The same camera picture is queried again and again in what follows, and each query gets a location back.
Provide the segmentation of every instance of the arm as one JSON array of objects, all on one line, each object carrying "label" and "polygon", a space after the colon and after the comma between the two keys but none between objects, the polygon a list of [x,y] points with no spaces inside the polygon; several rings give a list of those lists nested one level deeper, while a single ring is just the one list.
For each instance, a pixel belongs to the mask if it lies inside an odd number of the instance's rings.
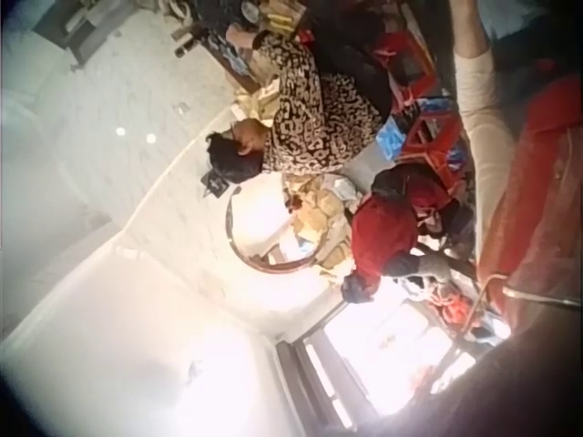
[{"label": "arm", "polygon": [[384,265],[383,274],[390,278],[433,277],[441,283],[451,280],[451,270],[443,259],[432,255],[416,257],[406,252],[392,257]]},{"label": "arm", "polygon": [[492,53],[477,0],[450,0],[455,40],[457,100],[476,168],[476,253],[502,198],[514,140],[496,108]]}]

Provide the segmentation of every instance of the red shirt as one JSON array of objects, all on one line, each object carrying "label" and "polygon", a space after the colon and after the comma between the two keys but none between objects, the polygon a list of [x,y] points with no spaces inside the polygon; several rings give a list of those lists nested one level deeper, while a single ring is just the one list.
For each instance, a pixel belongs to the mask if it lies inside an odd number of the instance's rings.
[{"label": "red shirt", "polygon": [[353,219],[352,251],[356,270],[369,285],[378,283],[386,262],[409,252],[417,242],[417,218],[410,205],[371,196]]}]

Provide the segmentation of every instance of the metal bar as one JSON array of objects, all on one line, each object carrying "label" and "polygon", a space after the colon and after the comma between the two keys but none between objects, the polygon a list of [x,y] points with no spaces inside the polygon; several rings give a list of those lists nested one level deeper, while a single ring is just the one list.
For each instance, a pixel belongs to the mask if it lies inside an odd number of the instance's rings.
[{"label": "metal bar", "polygon": [[536,293],[526,293],[524,291],[510,289],[509,287],[504,287],[503,292],[504,295],[510,299],[526,300],[533,303],[539,303],[541,305],[560,308],[562,310],[581,311],[580,300],[543,296]]}]

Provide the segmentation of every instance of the woman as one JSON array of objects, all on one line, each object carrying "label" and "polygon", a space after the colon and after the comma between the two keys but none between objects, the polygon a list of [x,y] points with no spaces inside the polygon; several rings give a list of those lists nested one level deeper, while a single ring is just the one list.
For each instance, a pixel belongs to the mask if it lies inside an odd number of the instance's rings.
[{"label": "woman", "polygon": [[[210,164],[229,182],[241,183],[261,172],[301,176],[338,170],[373,143],[391,113],[386,71],[324,32],[310,48],[235,25],[226,38],[266,57],[280,74],[280,109],[272,127],[247,118],[225,134],[209,136]],[[352,61],[340,65],[347,56]]]},{"label": "woman", "polygon": [[[342,285],[346,301],[370,301],[383,276],[432,277],[442,293],[447,291],[451,279],[447,262],[436,255],[416,257],[410,252],[420,235],[441,237],[461,224],[460,217],[471,220],[472,215],[449,196],[429,166],[402,164],[382,171],[374,179],[371,196],[353,216],[347,215],[355,268]],[[425,218],[436,223],[420,222]]]}]

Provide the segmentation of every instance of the bright window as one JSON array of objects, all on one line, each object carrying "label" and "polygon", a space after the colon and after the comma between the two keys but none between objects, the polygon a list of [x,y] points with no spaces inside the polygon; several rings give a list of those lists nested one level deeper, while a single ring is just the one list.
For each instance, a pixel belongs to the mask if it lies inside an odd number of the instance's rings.
[{"label": "bright window", "polygon": [[[424,373],[452,346],[448,335],[407,304],[395,288],[398,286],[385,284],[374,303],[349,305],[324,328],[382,415],[401,410],[414,396]],[[467,353],[462,354],[435,390],[443,389],[475,362]]]}]

